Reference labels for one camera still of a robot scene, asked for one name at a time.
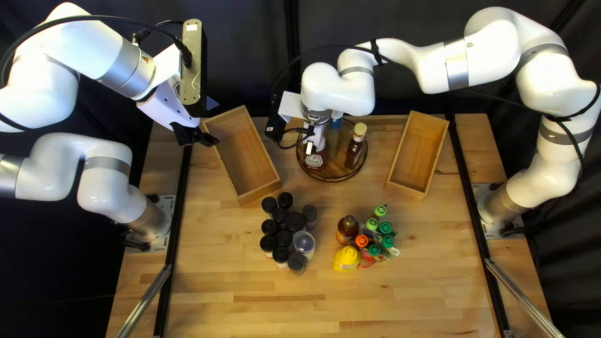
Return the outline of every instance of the mounting plate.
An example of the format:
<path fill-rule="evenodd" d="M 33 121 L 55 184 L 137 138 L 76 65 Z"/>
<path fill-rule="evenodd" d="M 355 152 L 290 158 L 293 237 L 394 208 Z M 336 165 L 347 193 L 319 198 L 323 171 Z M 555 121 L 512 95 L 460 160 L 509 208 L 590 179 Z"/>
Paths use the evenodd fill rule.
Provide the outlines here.
<path fill-rule="evenodd" d="M 495 191 L 490 190 L 491 183 L 480 183 L 480 184 L 472 184 L 472 190 L 474 191 L 474 197 L 476 199 L 476 204 L 478 204 L 478 211 L 481 210 L 481 205 L 483 201 L 490 195 L 492 195 Z M 482 224 L 482 231 L 484 232 L 484 237 L 486 239 L 523 239 L 523 233 L 517 233 L 508 236 L 501 236 L 499 231 L 502 227 L 490 226 L 482 218 L 480 218 L 480 223 Z M 516 227 L 523 227 L 524 222 L 522 221 L 522 217 L 518 216 L 515 220 L 513 220 L 513 224 Z"/>
<path fill-rule="evenodd" d="M 175 208 L 175 195 L 160 195 L 159 201 L 155 204 L 167 214 L 167 222 L 169 223 L 169 226 L 171 226 L 171 218 L 173 217 L 173 209 Z M 168 231 L 167 234 L 160 240 L 149 243 L 150 251 L 143 252 L 137 248 L 125 247 L 125 253 L 166 253 L 167 247 L 169 246 L 170 233 L 171 231 Z M 127 234 L 126 240 L 132 242 L 139 242 L 134 233 Z"/>

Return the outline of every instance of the black backdrop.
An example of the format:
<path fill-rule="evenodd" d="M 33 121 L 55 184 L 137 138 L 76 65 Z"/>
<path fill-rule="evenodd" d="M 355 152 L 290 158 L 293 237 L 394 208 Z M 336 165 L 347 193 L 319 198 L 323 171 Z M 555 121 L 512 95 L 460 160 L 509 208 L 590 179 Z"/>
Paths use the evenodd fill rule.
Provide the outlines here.
<path fill-rule="evenodd" d="M 201 19 L 209 42 L 209 96 L 222 104 L 222 110 L 245 104 L 251 115 L 267 115 L 269 84 L 288 60 L 284 2 L 74 2 L 93 14 L 146 22 Z M 585 1 L 303 0 L 299 5 L 299 44 L 304 51 L 331 43 L 397 37 L 423 46 L 462 36 L 469 17 L 491 5 L 509 7 L 552 26 L 566 5 L 578 2 Z M 59 3 L 3 1 L 0 43 L 41 22 Z M 561 31 L 581 77 L 597 81 L 601 80 L 601 67 L 595 62 L 601 51 L 600 14 L 600 2 L 586 1 Z M 124 36 L 137 30 L 127 25 L 110 26 Z M 143 48 L 156 54 L 166 44 L 163 37 L 154 34 Z M 301 69 L 315 61 L 335 64 L 338 53 L 311 55 L 303 60 Z M 510 78 L 482 85 L 479 90 L 501 91 L 519 100 Z M 527 167 L 534 153 L 539 120 L 527 112 L 459 93 L 427 96 L 414 79 L 387 66 L 376 69 L 376 92 L 375 114 L 410 109 L 441 112 L 446 105 L 457 112 L 487 112 L 508 176 Z M 134 171 L 139 174 L 150 121 L 135 110 L 133 102 L 94 81 L 82 81 L 79 101 L 80 109 L 62 123 L 21 135 L 0 135 L 0 152 L 26 155 L 40 135 L 85 126 L 86 135 L 128 144 L 135 152 Z M 587 150 L 584 174 L 575 191 L 558 203 L 551 201 L 538 208 L 526 222 L 535 226 L 536 231 L 529 235 L 531 249 L 553 320 L 567 337 L 597 337 L 601 331 L 601 250 L 597 245 L 601 230 L 594 226 L 599 219 L 601 183 L 598 133 L 596 130 Z M 56 203 L 0 203 L 9 243 L 0 247 L 0 336 L 103 336 L 122 256 L 117 229 L 106 219 L 79 209 L 73 193 Z"/>

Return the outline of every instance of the wooden box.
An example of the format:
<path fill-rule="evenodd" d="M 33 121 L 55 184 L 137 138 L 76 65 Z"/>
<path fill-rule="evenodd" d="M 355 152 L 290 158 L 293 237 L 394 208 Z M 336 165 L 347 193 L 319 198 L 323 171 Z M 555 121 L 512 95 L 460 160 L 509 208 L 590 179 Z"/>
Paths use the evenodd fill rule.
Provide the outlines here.
<path fill-rule="evenodd" d="M 448 124 L 420 112 L 409 113 L 384 190 L 419 200 L 426 196 Z"/>
<path fill-rule="evenodd" d="M 246 204 L 282 187 L 245 106 L 208 118 L 203 126 L 219 139 L 213 148 L 230 178 L 238 204 Z"/>

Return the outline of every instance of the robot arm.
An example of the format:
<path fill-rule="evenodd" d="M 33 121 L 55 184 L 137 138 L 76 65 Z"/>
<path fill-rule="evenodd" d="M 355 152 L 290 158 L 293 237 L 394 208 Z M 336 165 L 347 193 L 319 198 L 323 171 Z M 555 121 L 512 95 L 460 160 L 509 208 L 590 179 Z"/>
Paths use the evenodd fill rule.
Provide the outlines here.
<path fill-rule="evenodd" d="M 475 13 L 464 37 L 455 41 L 426 47 L 393 38 L 375 43 L 381 55 L 411 69 L 427 94 L 495 81 L 513 71 L 522 101 L 532 109 L 562 117 L 592 103 L 586 112 L 565 122 L 584 153 L 601 108 L 599 87 L 578 76 L 563 41 L 543 25 L 509 9 L 490 7 Z M 372 44 L 358 46 L 371 49 Z M 337 69 L 325 63 L 308 66 L 300 96 L 285 94 L 282 102 L 287 109 L 280 114 L 303 117 L 305 127 L 314 125 L 315 135 L 308 142 L 323 148 L 320 126 L 333 111 L 361 116 L 373 110 L 377 64 L 373 54 L 348 49 L 340 54 Z M 289 109 L 294 100 L 299 112 Z M 537 148 L 529 169 L 509 179 L 490 200 L 479 201 L 481 216 L 489 225 L 503 225 L 573 189 L 580 163 L 563 129 L 543 117 Z"/>
<path fill-rule="evenodd" d="M 71 191 L 82 159 L 77 200 L 83 209 L 124 224 L 144 242 L 169 230 L 169 215 L 128 184 L 131 150 L 92 137 L 47 134 L 35 142 L 28 158 L 0 154 L 0 197 L 62 200 Z"/>
<path fill-rule="evenodd" d="M 45 23 L 88 15 L 65 2 L 48 15 Z M 203 62 L 200 59 L 200 65 L 192 66 L 201 69 Z M 75 105 L 81 73 L 137 101 L 140 110 L 174 131 L 180 144 L 203 141 L 203 137 L 209 137 L 197 129 L 197 112 L 192 116 L 192 105 L 182 104 L 179 98 L 181 64 L 175 45 L 153 58 L 100 21 L 52 26 L 29 38 L 15 53 L 8 84 L 0 89 L 0 131 L 19 132 L 67 118 Z M 197 96 L 204 107 L 202 94 Z M 215 142 L 209 138 L 203 144 Z"/>

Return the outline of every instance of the metal rail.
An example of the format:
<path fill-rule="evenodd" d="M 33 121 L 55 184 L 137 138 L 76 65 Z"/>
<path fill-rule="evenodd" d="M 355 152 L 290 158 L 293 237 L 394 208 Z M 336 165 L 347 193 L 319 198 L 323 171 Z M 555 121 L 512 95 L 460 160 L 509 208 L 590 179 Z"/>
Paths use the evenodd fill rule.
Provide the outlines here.
<path fill-rule="evenodd" d="M 144 311 L 146 308 L 152 303 L 154 296 L 156 296 L 157 292 L 161 289 L 163 284 L 167 278 L 171 275 L 171 264 L 167 264 L 163 267 L 163 269 L 159 272 L 159 274 L 154 278 L 152 284 L 146 290 L 142 299 L 130 313 L 129 317 L 125 320 L 125 323 L 115 336 L 116 338 L 127 338 L 133 332 L 133 329 L 136 327 L 136 324 L 142 318 Z"/>
<path fill-rule="evenodd" d="M 551 338 L 564 338 L 563 334 L 545 317 L 545 315 L 530 301 L 520 290 L 513 280 L 490 258 L 485 259 L 486 268 L 499 280 L 511 294 L 520 302 L 526 314 L 532 318 L 534 323 Z"/>

